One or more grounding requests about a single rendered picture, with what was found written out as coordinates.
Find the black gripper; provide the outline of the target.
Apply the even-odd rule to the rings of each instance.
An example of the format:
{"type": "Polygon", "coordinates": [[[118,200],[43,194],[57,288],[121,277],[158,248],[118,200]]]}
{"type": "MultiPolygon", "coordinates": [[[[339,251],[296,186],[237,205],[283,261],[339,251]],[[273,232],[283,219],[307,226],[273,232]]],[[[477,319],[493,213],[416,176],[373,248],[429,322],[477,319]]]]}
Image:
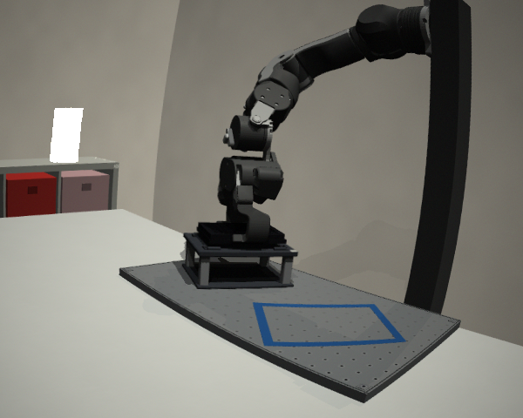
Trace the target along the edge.
{"type": "Polygon", "coordinates": [[[260,157],[225,157],[220,166],[218,199],[227,206],[226,221],[216,223],[247,223],[245,234],[233,234],[234,243],[264,243],[268,239],[270,217],[255,208],[253,201],[263,204],[275,200],[283,183],[283,171],[271,145],[260,157]],[[242,176],[241,176],[242,171],[242,176]]]}

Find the blue tape rectangle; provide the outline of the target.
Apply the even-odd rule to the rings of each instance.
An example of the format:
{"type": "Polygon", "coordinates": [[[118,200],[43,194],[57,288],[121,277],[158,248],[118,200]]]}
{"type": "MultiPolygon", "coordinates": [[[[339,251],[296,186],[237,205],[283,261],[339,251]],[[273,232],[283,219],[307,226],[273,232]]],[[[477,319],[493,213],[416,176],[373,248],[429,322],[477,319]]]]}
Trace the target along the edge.
{"type": "Polygon", "coordinates": [[[383,344],[383,343],[395,343],[395,342],[406,342],[402,335],[397,331],[394,326],[387,320],[382,312],[377,308],[375,304],[362,304],[362,305],[306,305],[306,304],[275,304],[275,303],[256,303],[253,302],[256,318],[261,331],[261,337],[264,346],[274,347],[326,347],[326,346],[351,346],[351,345],[369,345],[369,344],[383,344]],[[273,342],[271,333],[268,328],[268,323],[265,317],[262,306],[265,307],[370,307],[376,316],[383,322],[388,328],[391,334],[396,339],[388,340],[358,340],[358,341],[333,341],[333,342],[273,342]]]}

